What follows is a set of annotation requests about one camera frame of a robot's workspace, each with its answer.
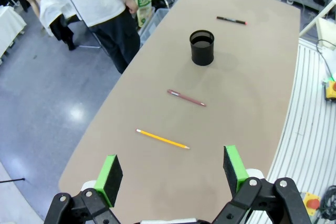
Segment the black pen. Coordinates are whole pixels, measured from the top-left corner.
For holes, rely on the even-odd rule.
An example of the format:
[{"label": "black pen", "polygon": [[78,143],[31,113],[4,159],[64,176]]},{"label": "black pen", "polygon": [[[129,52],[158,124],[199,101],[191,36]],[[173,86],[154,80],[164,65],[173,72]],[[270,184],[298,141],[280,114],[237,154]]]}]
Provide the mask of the black pen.
[{"label": "black pen", "polygon": [[239,23],[239,24],[247,25],[247,22],[241,21],[241,20],[236,20],[236,19],[233,19],[233,18],[217,17],[217,19],[221,19],[221,20],[226,20],[226,21],[230,21],[230,22],[234,22],[234,23]]}]

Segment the pen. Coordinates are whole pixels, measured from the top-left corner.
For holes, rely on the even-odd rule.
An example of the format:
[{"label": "pen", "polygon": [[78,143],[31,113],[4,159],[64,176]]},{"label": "pen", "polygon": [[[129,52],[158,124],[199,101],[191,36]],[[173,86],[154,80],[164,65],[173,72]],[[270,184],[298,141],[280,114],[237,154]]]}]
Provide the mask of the pen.
[{"label": "pen", "polygon": [[241,20],[236,20],[236,19],[233,19],[233,18],[217,17],[217,19],[221,19],[221,20],[226,20],[226,21],[230,21],[230,22],[234,22],[234,23],[239,23],[239,24],[247,25],[247,22],[241,21]]},{"label": "pen", "polygon": [[168,89],[167,92],[168,92],[169,94],[172,94],[172,95],[176,96],[176,97],[180,97],[180,98],[182,98],[182,99],[184,99],[184,100],[187,100],[187,101],[196,103],[197,105],[200,105],[200,106],[206,106],[205,103],[200,102],[200,101],[197,101],[197,100],[192,99],[192,98],[190,98],[190,97],[187,97],[187,96],[185,96],[185,95],[182,95],[182,94],[180,94],[180,93],[178,93],[178,92],[176,92],[176,91],[174,91],[174,90]]},{"label": "pen", "polygon": [[170,141],[170,140],[168,140],[168,139],[165,139],[165,138],[163,138],[163,137],[156,136],[156,135],[154,135],[154,134],[148,133],[148,132],[146,132],[146,131],[142,131],[142,130],[139,130],[139,129],[137,129],[136,131],[139,132],[139,133],[141,133],[141,134],[144,134],[144,135],[146,135],[146,136],[150,136],[150,137],[152,137],[152,138],[155,138],[155,139],[157,139],[157,140],[161,140],[161,141],[164,141],[164,142],[166,142],[166,143],[169,143],[169,144],[172,144],[172,145],[175,145],[175,146],[184,148],[184,149],[190,149],[188,146],[186,146],[186,145],[184,145],[184,144],[175,143],[175,142]]}]

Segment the pen holder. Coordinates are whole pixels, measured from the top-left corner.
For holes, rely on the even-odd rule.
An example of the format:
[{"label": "pen holder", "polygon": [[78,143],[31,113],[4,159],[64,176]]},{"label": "pen holder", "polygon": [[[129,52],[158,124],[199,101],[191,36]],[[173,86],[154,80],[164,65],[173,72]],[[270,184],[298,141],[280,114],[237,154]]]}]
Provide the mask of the pen holder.
[{"label": "pen holder", "polygon": [[207,66],[214,60],[215,37],[206,30],[198,30],[190,35],[192,60],[199,66]]}]

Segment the hand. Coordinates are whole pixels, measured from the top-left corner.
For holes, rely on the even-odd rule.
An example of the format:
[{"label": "hand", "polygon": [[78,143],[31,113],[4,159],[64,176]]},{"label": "hand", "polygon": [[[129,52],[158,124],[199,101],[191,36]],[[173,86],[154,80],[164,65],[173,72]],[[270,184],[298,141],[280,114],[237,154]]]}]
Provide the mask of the hand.
[{"label": "hand", "polygon": [[136,4],[134,0],[126,1],[125,4],[128,7],[131,14],[136,13],[137,10],[139,9],[138,5]]}]

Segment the white slatted panel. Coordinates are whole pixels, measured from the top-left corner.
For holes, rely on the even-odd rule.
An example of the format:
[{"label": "white slatted panel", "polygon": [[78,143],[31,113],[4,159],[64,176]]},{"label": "white slatted panel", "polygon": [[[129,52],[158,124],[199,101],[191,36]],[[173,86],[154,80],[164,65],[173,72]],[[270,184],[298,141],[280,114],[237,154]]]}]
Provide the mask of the white slatted panel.
[{"label": "white slatted panel", "polygon": [[[292,178],[299,191],[322,196],[336,184],[336,103],[324,99],[326,70],[315,45],[299,39],[292,96],[267,180]],[[256,212],[250,223],[271,223]]]}]

